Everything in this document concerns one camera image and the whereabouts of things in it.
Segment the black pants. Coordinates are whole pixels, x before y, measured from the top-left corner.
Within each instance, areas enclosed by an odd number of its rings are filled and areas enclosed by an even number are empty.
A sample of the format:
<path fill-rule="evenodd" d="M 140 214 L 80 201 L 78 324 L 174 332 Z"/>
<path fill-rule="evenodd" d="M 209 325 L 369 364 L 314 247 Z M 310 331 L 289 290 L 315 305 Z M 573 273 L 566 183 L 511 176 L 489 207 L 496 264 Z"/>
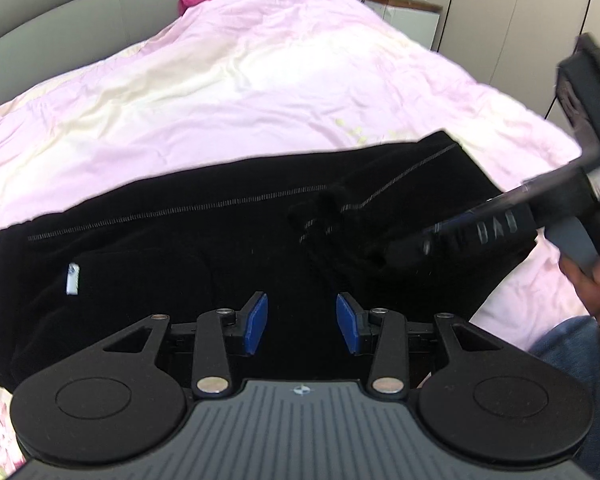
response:
<path fill-rule="evenodd" d="M 284 330 L 327 337 L 338 292 L 422 321 L 469 318 L 528 257 L 511 218 L 445 250 L 410 239 L 498 189 L 447 134 L 248 158 L 139 180 L 0 231 L 0 386 L 153 314 L 192 322 L 275 302 Z"/>

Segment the beige wardrobe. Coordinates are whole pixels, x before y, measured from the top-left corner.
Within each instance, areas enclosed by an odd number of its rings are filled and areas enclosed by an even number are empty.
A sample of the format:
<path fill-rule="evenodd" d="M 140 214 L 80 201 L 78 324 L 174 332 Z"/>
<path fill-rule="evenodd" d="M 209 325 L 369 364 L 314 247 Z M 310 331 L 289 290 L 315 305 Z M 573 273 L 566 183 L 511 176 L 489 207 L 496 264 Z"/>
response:
<path fill-rule="evenodd" d="M 600 45 L 600 0 L 429 0 L 442 7 L 432 47 L 476 81 L 555 125 L 557 64 L 588 32 Z"/>

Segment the blue jeans leg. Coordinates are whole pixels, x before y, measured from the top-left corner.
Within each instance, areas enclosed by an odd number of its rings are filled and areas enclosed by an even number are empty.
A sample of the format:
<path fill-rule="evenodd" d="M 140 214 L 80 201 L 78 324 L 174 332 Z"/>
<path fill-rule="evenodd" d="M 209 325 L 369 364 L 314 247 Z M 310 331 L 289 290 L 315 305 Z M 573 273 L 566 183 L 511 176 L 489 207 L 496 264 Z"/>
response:
<path fill-rule="evenodd" d="M 600 479 L 600 328 L 592 316 L 568 318 L 535 341 L 529 349 L 545 363 L 576 378 L 594 403 L 593 425 L 577 463 Z"/>

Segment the white right nightstand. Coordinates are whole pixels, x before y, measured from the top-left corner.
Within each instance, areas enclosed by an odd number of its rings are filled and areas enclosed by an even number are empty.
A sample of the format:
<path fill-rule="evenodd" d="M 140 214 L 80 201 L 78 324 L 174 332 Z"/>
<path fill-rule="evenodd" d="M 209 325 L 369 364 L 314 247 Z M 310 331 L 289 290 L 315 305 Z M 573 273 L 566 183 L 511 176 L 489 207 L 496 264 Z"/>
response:
<path fill-rule="evenodd" d="M 382 20 L 422 47 L 431 50 L 442 6 L 425 0 L 360 0 Z"/>

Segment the pink floral duvet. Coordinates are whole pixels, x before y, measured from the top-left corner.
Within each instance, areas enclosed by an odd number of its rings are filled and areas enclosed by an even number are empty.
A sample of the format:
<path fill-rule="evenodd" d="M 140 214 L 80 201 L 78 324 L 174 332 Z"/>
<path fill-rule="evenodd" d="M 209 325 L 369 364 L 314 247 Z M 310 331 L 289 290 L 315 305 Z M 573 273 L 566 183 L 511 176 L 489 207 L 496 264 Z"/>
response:
<path fill-rule="evenodd" d="M 0 105 L 0 229 L 144 177 L 439 129 L 501 188 L 578 154 L 355 0 L 213 0 Z"/>

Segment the magenta pillow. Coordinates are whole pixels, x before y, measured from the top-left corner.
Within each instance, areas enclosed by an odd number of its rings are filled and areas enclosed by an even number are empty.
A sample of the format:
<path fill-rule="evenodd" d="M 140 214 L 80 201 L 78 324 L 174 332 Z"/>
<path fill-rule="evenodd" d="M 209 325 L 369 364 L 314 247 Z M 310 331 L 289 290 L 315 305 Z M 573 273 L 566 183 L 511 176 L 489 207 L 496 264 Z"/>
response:
<path fill-rule="evenodd" d="M 205 3 L 212 0 L 178 0 L 178 15 L 182 16 L 188 9 L 199 6 L 201 3 Z"/>

